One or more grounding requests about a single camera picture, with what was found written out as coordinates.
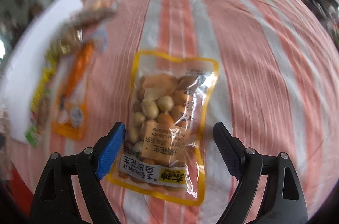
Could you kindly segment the yellow peanut packet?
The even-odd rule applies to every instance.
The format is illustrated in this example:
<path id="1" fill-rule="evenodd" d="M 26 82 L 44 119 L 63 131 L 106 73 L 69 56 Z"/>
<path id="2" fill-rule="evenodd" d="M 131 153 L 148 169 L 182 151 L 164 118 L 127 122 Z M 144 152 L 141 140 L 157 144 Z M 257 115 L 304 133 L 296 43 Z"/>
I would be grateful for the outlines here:
<path id="1" fill-rule="evenodd" d="M 108 180 L 160 200 L 200 205 L 205 192 L 200 141 L 217 79 L 213 59 L 139 51 L 126 136 Z"/>

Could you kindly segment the orange clear snack packet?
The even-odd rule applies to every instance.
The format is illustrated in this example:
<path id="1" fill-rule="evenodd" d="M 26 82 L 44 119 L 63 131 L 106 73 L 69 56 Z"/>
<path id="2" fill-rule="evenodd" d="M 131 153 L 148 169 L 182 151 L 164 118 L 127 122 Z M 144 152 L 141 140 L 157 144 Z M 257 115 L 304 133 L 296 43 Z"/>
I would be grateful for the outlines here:
<path id="1" fill-rule="evenodd" d="M 51 117 L 53 132 L 75 141 L 85 133 L 87 118 L 87 88 L 89 67 L 93 61 L 96 45 L 86 42 L 68 65 L 70 70 L 60 84 Z"/>

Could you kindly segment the yellow red snack packet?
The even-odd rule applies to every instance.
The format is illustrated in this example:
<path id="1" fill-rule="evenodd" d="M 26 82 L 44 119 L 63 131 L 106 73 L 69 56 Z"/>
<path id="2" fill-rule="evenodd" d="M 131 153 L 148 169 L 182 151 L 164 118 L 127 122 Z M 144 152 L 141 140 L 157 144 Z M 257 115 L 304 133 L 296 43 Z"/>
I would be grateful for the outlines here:
<path id="1" fill-rule="evenodd" d="M 25 132 L 25 138 L 33 147 L 41 143 L 51 112 L 52 91 L 50 83 L 57 71 L 56 65 L 45 65 L 37 88 L 33 94 L 30 111 L 30 123 Z"/>

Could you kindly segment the striped pink tablecloth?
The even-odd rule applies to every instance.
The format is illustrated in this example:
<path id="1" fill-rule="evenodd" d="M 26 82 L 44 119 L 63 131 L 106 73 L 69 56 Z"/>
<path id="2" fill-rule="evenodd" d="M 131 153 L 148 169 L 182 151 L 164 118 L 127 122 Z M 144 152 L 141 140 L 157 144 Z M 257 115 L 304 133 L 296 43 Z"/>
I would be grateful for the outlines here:
<path id="1" fill-rule="evenodd" d="M 300 0 L 86 0 L 117 7 L 89 81 L 88 131 L 80 142 L 47 134 L 34 149 L 13 142 L 10 189 L 28 214 L 49 155 L 78 153 L 129 112 L 137 50 L 211 58 L 220 66 L 200 144 L 206 193 L 184 207 L 103 181 L 122 223 L 216 223 L 236 187 L 213 141 L 222 122 L 245 146 L 286 152 L 313 215 L 338 180 L 338 52 Z"/>

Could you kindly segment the white cardboard box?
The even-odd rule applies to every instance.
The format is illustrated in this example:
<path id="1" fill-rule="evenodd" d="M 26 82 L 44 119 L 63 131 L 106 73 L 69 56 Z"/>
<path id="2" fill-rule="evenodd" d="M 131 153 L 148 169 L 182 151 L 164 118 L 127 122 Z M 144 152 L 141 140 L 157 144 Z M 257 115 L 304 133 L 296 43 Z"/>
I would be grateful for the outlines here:
<path id="1" fill-rule="evenodd" d="M 44 56 L 57 31 L 83 7 L 82 0 L 54 0 L 36 17 L 19 39 L 1 79 L 1 101 L 7 107 L 10 137 L 27 144 L 33 93 L 39 83 Z"/>

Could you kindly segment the gold foil snack bag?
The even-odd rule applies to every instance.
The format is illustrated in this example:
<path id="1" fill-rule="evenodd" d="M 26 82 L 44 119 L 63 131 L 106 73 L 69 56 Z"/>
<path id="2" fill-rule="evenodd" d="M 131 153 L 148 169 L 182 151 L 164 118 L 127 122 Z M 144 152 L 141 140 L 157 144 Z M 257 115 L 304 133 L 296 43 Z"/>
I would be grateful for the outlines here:
<path id="1" fill-rule="evenodd" d="M 49 46 L 45 58 L 58 61 L 70 53 L 78 52 L 83 46 L 82 30 L 70 27 L 64 30 Z"/>

